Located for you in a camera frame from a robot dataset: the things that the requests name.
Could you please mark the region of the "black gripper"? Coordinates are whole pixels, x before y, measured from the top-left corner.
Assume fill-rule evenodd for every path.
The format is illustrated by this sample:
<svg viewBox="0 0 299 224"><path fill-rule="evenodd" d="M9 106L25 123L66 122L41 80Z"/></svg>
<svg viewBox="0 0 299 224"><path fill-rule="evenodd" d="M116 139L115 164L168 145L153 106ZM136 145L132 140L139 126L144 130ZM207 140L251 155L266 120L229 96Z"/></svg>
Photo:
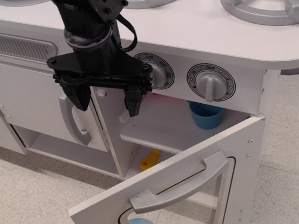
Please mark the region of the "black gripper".
<svg viewBox="0 0 299 224"><path fill-rule="evenodd" d="M143 96L153 88L152 66L128 54L136 45L136 36L127 47L110 38L102 46L51 57L47 65L54 70L55 82L79 110L88 109L91 86L119 88L124 89L125 107L134 117L140 112Z"/></svg>

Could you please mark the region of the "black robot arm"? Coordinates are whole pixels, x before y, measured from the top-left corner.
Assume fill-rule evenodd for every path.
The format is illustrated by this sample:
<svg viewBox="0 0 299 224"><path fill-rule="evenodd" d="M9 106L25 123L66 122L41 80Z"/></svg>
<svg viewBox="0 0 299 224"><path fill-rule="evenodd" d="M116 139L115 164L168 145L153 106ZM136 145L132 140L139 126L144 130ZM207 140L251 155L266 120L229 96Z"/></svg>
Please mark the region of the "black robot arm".
<svg viewBox="0 0 299 224"><path fill-rule="evenodd" d="M123 47L118 29L121 23L133 34L135 29L121 11L127 0L51 0L63 24L71 53L47 60L56 83L78 109L86 111L91 87L123 89L125 106L131 116L139 114L141 100L153 88L151 65L131 57L137 37Z"/></svg>

